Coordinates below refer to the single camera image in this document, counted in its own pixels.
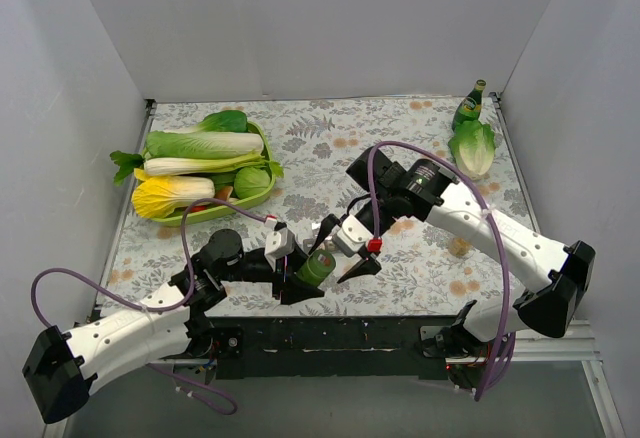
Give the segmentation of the green pill bottle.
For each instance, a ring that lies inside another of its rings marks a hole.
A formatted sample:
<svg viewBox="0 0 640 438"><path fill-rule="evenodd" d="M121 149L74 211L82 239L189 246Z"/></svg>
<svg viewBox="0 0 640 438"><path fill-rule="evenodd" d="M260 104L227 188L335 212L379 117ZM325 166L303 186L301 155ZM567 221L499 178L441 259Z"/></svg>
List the green pill bottle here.
<svg viewBox="0 0 640 438"><path fill-rule="evenodd" d="M334 256L326 250L315 250L296 272L304 283L319 287L336 267Z"/></svg>

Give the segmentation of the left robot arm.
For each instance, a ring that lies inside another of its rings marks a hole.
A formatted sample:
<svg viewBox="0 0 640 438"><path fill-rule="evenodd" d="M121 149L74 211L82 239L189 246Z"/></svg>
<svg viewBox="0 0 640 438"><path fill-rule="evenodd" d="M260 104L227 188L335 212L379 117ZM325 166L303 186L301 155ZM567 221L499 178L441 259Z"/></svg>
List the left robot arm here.
<svg viewBox="0 0 640 438"><path fill-rule="evenodd" d="M189 265L142 300L66 332L50 326L32 347L22 374L43 421L68 418L104 385L163 358L217 361L241 353L243 333L217 327L207 312L222 302L227 282L269 283L291 305L320 298L334 271L331 253L306 254L286 228L268 234L263 248L245 251L240 235L218 230Z"/></svg>

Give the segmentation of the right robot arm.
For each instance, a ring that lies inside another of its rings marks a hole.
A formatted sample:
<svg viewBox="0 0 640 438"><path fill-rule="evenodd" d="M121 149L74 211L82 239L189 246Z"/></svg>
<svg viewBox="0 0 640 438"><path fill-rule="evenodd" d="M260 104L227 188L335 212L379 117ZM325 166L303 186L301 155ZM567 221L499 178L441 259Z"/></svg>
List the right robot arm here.
<svg viewBox="0 0 640 438"><path fill-rule="evenodd" d="M465 239L521 284L520 291L505 290L493 301L468 303L440 333L440 342L450 340L471 356L489 341L525 329L550 338L565 335L589 286L595 260L590 245L548 239L491 209L470 179L442 160L422 158L404 169L371 147L347 173L370 200L356 214L324 218L315 239L361 257L345 279L377 274L373 256L383 235L398 219L415 218Z"/></svg>

